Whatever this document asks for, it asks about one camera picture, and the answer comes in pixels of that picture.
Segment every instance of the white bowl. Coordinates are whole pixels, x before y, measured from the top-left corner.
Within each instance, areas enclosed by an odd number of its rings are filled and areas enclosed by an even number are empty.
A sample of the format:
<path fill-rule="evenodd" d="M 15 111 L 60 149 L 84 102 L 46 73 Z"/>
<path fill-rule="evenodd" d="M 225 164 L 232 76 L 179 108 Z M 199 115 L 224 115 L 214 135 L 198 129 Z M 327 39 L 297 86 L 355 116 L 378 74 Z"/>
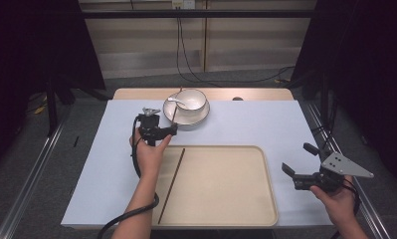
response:
<path fill-rule="evenodd" d="M 163 112 L 169 120 L 173 120 L 179 125 L 196 125 L 207 117 L 210 112 L 210 104 L 206 102 L 201 111 L 195 112 L 197 114 L 187 114 L 188 111 L 181 111 L 175 102 L 166 100 L 163 105 Z"/>
<path fill-rule="evenodd" d="M 204 93 L 194 89 L 178 93 L 176 99 L 183 103 L 176 103 L 178 110 L 190 116 L 199 115 L 207 103 Z"/>

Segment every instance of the black cable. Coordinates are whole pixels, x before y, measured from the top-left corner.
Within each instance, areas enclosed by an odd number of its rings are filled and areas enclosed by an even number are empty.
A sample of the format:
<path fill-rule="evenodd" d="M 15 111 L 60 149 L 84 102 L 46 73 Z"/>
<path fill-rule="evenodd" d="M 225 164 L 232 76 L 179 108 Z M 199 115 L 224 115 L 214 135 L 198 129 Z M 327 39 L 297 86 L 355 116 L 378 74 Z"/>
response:
<path fill-rule="evenodd" d="M 41 103 L 39 106 L 37 106 L 36 108 L 32 108 L 32 109 L 26 110 L 26 111 L 25 111 L 25 114 L 34 112 L 34 111 L 38 110 L 39 108 L 43 108 L 43 107 L 46 107 L 46 106 L 47 106 L 47 102 L 42 102 L 42 103 Z"/>
<path fill-rule="evenodd" d="M 325 146 L 327 145 L 327 143 L 331 140 L 332 138 L 332 131 L 334 129 L 334 124 L 335 124 L 335 118 L 337 116 L 337 108 L 338 108 L 338 102 L 337 102 L 337 98 L 334 97 L 333 103 L 332 103 L 332 109 L 331 109 L 331 113 L 330 113 L 330 117 L 328 119 L 328 135 L 327 138 L 325 139 L 324 144 L 322 145 L 322 149 L 325 148 Z"/>
<path fill-rule="evenodd" d="M 361 203 L 361 200 L 360 200 L 360 197 L 359 197 L 359 192 L 357 191 L 356 187 L 353 185 L 353 183 L 351 181 L 347 180 L 346 178 L 344 178 L 344 180 L 351 185 L 351 187 L 347 186 L 347 185 L 344 185 L 344 184 L 341 185 L 341 186 L 343 188 L 353 192 L 353 196 L 354 196 L 353 214 L 356 216 L 357 212 L 359 211 L 359 207 L 360 207 L 360 203 Z M 340 236 L 340 232 L 336 231 L 331 236 L 331 239 L 337 239 L 339 236 Z"/>
<path fill-rule="evenodd" d="M 33 102 L 34 100 L 38 99 L 40 96 L 42 96 L 44 93 L 38 93 L 36 96 L 29 98 L 28 102 Z"/>
<path fill-rule="evenodd" d="M 154 207 L 156 207 L 158 205 L 158 203 L 160 202 L 160 198 L 158 197 L 157 193 L 154 193 L 154 202 L 152 202 L 149 205 L 143 206 L 143 207 L 139 207 L 136 209 L 133 209 L 131 211 L 125 212 L 122 215 L 114 218 L 113 220 L 109 221 L 100 231 L 99 231 L 99 235 L 97 236 L 98 239 L 101 239 L 102 236 L 104 235 L 105 231 L 108 230 L 108 228 L 110 228 L 111 226 L 113 226 L 114 224 L 116 224 L 117 222 L 121 222 L 129 217 L 141 214 L 143 212 L 146 212 L 148 210 L 153 209 Z"/>
<path fill-rule="evenodd" d="M 294 67 L 286 67 L 286 70 L 288 70 L 288 69 L 293 69 L 293 68 L 294 68 Z M 286 85 L 291 81 L 291 80 L 282 79 L 282 73 L 284 72 L 284 71 L 282 71 L 282 69 L 283 69 L 283 68 L 280 68 L 279 71 L 278 71 L 277 82 L 278 82 L 278 83 L 286 83 L 286 84 L 283 85 L 283 86 L 281 86 L 281 84 L 278 84 L 278 88 L 286 86 Z"/>
<path fill-rule="evenodd" d="M 131 137 L 132 138 L 132 155 L 131 156 L 132 156 L 133 166 L 135 167 L 136 174 L 138 175 L 138 177 L 141 177 L 140 176 L 141 173 L 139 170 L 139 165 L 138 165 L 138 161 L 137 161 L 137 157 L 136 157 L 136 149 L 137 149 L 139 142 L 142 140 L 142 138 L 139 138 L 138 141 L 135 142 L 135 128 L 136 128 L 136 123 L 138 121 L 139 121 L 139 117 L 136 117 L 135 120 L 133 121 L 132 137 Z M 107 224 L 99 231 L 99 235 L 97 236 L 97 238 L 101 239 L 102 236 L 104 235 L 105 231 L 107 231 L 108 228 L 110 228 L 114 224 L 121 222 L 129 217 L 132 217 L 132 216 L 138 215 L 140 213 L 146 212 L 148 210 L 151 210 L 154 207 L 156 207 L 159 202 L 160 202 L 160 198 L 158 197 L 157 193 L 154 193 L 154 201 L 151 204 L 133 209 L 128 212 L 125 212 L 125 213 L 121 214 L 120 216 L 107 222 Z"/>
<path fill-rule="evenodd" d="M 180 41 L 182 42 L 183 55 L 184 55 L 184 57 L 185 57 L 185 61 L 186 61 L 186 65 L 187 65 L 187 67 L 188 67 L 188 70 L 189 70 L 189 72 L 192 74 L 192 76 L 194 76 L 194 78 L 198 80 L 198 82 L 195 82 L 195 81 L 193 81 L 193 80 L 190 80 L 190 79 L 185 78 L 185 77 L 182 75 L 182 73 L 180 72 L 180 69 L 179 69 L 179 45 L 180 45 Z M 184 79 L 184 80 L 186 80 L 186 81 L 188 81 L 188 82 L 191 82 L 191 83 L 206 83 L 206 84 L 212 85 L 212 86 L 214 86 L 214 87 L 218 87 L 218 88 L 221 88 L 221 86 L 216 85 L 215 83 L 259 83 L 259 82 L 269 81 L 269 80 L 272 80 L 272 79 L 274 79 L 274 78 L 280 77 L 280 76 L 282 75 L 282 73 L 286 72 L 286 71 L 289 70 L 289 69 L 293 69 L 294 67 L 295 67 L 295 66 L 289 66 L 289 67 L 280 68 L 279 71 L 278 71 L 278 73 L 275 74 L 275 75 L 273 75 L 273 76 L 270 76 L 270 77 L 264 78 L 264 79 L 253 80 L 253 81 L 205 81 L 205 80 L 202 80 L 202 79 L 200 79 L 198 76 L 196 76 L 196 75 L 193 73 L 193 71 L 192 71 L 192 69 L 191 69 L 191 67 L 190 67 L 190 65 L 189 65 L 189 61 L 188 61 L 188 58 L 187 58 L 187 56 L 186 56 L 185 43 L 184 43 L 184 40 L 183 40 L 182 20 L 181 20 L 180 18 L 177 19 L 176 68 L 177 68 L 177 71 L 178 71 L 180 77 L 182 77 L 182 79 Z"/>
<path fill-rule="evenodd" d="M 318 127 L 311 128 L 310 131 L 312 131 L 312 133 L 317 134 L 320 131 L 322 131 L 323 129 L 327 129 L 327 127 L 324 126 L 324 125 L 321 125 L 321 126 L 318 126 Z"/>
<path fill-rule="evenodd" d="M 192 74 L 192 76 L 194 76 L 198 82 L 194 82 L 192 80 L 186 79 L 181 73 L 180 73 L 180 69 L 179 69 L 179 39 L 181 39 L 182 41 L 182 48 L 183 48 L 183 56 L 185 57 L 185 61 L 186 61 L 186 66 L 189 69 L 189 72 Z M 192 83 L 206 83 L 209 84 L 213 87 L 218 87 L 221 88 L 220 86 L 213 84 L 211 82 L 207 82 L 207 81 L 203 81 L 200 78 L 198 78 L 193 72 L 192 69 L 189 65 L 189 61 L 188 61 L 188 57 L 186 56 L 186 48 L 185 48 L 185 43 L 183 41 L 183 27 L 182 27 L 182 20 L 180 18 L 177 19 L 177 53 L 176 53 L 176 67 L 177 67 L 177 71 L 179 73 L 179 75 L 186 81 L 188 82 L 192 82 Z"/>

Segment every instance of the wall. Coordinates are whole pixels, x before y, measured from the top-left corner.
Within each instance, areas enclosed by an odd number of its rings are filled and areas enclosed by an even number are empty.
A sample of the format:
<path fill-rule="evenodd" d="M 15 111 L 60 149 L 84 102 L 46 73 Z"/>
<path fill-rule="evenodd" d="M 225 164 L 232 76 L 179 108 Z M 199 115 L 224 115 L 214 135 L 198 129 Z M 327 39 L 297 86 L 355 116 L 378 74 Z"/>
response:
<path fill-rule="evenodd" d="M 196 9 L 310 10 L 316 1 L 202 1 Z M 80 0 L 83 10 L 131 9 L 129 1 Z M 171 1 L 133 1 L 135 10 L 171 9 Z M 86 20 L 105 78 L 177 73 L 176 19 Z M 309 19 L 181 19 L 193 72 L 266 69 L 296 63 Z M 179 68 L 189 71 L 179 44 Z"/>

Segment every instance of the metal frame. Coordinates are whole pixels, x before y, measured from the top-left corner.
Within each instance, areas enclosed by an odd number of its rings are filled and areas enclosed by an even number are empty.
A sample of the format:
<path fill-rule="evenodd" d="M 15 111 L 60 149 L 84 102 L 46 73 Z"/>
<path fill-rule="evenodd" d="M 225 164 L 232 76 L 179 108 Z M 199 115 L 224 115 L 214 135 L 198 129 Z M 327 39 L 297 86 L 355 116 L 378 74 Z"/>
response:
<path fill-rule="evenodd" d="M 112 18 L 331 18 L 343 12 L 312 10 L 84 10 L 87 19 Z"/>
<path fill-rule="evenodd" d="M 316 123 L 316 126 L 322 126 L 322 121 L 321 121 L 321 113 L 316 107 L 315 104 L 308 104 L 308 110 L 312 116 L 313 121 Z M 321 135 L 324 140 L 327 140 L 328 138 L 328 132 L 326 130 L 321 131 Z M 335 141 L 334 137 L 330 136 L 329 141 L 327 143 L 328 147 L 332 151 L 337 151 L 341 152 L 337 142 Z M 375 210 L 374 206 L 372 205 L 371 201 L 369 200 L 368 196 L 366 195 L 365 191 L 362 189 L 362 186 L 360 185 L 358 179 L 356 177 L 353 177 L 353 183 L 356 186 L 359 196 L 361 199 L 361 212 L 363 216 L 366 219 L 366 222 L 368 223 L 369 227 L 371 228 L 371 231 L 373 232 L 375 238 L 377 239 L 385 239 L 388 238 L 390 239 L 390 235 L 388 234 L 387 230 L 385 229 L 385 226 L 383 222 L 381 221 L 381 218 L 379 217 L 377 211 Z"/>
<path fill-rule="evenodd" d="M 2 225 L 0 226 L 0 239 L 10 239 L 13 237 L 15 230 L 24 215 L 25 209 L 27 208 L 31 196 L 34 193 L 42 172 L 47 165 L 47 162 L 52 154 L 53 148 L 61 135 L 65 121 L 69 118 L 72 107 L 66 107 L 61 122 L 57 125 L 57 128 L 53 134 L 47 137 L 46 142 L 43 146 L 37 161 L 34 164 L 24 186 L 18 194 L 14 204 L 7 213 Z"/>

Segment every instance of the human hand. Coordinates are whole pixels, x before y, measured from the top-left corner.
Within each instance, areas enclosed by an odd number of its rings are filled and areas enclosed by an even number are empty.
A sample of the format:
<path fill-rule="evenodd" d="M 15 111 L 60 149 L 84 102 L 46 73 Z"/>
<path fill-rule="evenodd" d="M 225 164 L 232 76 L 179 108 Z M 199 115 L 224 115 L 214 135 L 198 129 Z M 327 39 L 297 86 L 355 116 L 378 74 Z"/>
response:
<path fill-rule="evenodd" d="M 164 149 L 169 144 L 172 135 L 168 135 L 158 146 L 150 146 L 141 139 L 138 128 L 135 129 L 135 142 L 136 146 L 136 158 L 141 171 L 141 177 L 143 176 L 157 176 L 160 170 L 161 161 L 163 158 Z M 129 139 L 130 145 L 132 145 L 132 137 Z"/>
<path fill-rule="evenodd" d="M 345 176 L 345 179 L 351 182 L 351 176 Z M 344 184 L 351 187 L 350 183 L 344 180 Z M 341 226 L 355 220 L 353 214 L 354 197 L 353 192 L 340 187 L 333 193 L 325 193 L 317 186 L 312 186 L 310 191 L 318 198 L 325 206 L 325 210 L 331 222 L 336 226 Z"/>

